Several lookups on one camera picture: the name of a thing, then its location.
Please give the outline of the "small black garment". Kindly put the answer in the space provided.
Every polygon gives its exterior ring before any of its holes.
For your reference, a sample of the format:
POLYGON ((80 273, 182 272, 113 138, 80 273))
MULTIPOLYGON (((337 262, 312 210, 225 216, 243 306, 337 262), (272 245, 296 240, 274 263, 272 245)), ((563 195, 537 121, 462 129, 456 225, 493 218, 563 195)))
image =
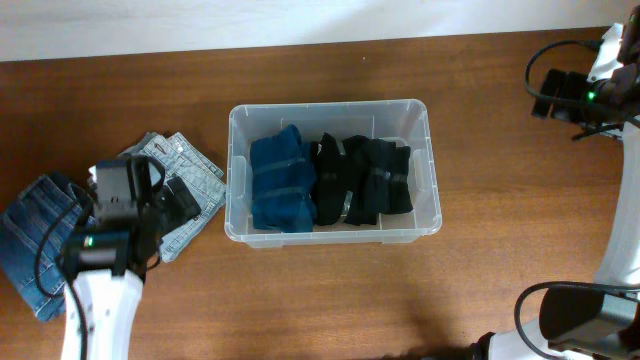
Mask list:
POLYGON ((362 135, 342 141, 345 150, 344 181, 351 193, 345 222, 376 225, 377 217, 413 210, 408 175, 411 148, 362 135))

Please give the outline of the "teal garment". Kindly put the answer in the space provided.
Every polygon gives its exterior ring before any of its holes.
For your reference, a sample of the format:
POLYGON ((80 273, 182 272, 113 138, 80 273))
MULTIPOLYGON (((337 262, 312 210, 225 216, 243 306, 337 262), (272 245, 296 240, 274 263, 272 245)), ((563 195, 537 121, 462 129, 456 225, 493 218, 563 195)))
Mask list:
POLYGON ((254 141, 250 163, 253 227, 284 233, 312 231, 317 209, 311 190, 317 174, 311 144, 302 140, 299 129, 289 125, 254 141))

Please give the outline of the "large black garment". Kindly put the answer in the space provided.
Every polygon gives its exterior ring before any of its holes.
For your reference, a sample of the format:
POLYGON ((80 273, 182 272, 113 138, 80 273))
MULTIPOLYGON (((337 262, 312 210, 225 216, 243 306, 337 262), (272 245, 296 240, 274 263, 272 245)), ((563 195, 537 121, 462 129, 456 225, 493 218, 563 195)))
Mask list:
POLYGON ((347 175, 347 154, 341 141, 324 133, 311 143, 311 160, 317 175, 311 191, 316 206, 315 224, 330 226, 344 222, 351 210, 354 193, 347 175))

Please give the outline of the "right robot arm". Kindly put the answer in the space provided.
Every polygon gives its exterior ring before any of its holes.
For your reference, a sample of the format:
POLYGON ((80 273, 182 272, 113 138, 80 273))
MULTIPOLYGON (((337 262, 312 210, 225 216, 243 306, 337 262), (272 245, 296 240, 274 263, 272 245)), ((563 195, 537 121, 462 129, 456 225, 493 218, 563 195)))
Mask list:
POLYGON ((431 111, 443 227, 429 251, 431 283, 444 292, 416 317, 423 356, 464 354, 487 332, 513 327, 529 285, 589 280, 606 252, 622 176, 620 143, 571 142, 571 126, 530 117, 527 61, 561 42, 536 68, 587 69, 576 40, 601 28, 465 35, 448 55, 452 89, 431 111))

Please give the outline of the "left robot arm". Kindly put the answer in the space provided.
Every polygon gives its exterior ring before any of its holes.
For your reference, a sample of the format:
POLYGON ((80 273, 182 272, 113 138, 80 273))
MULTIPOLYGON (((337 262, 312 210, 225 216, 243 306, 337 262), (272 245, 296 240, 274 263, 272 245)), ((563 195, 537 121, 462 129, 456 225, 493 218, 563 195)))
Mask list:
POLYGON ((96 195, 56 264, 65 280, 64 359, 125 359, 146 274, 161 261, 165 235, 201 208, 179 179, 148 156, 102 161, 96 195))

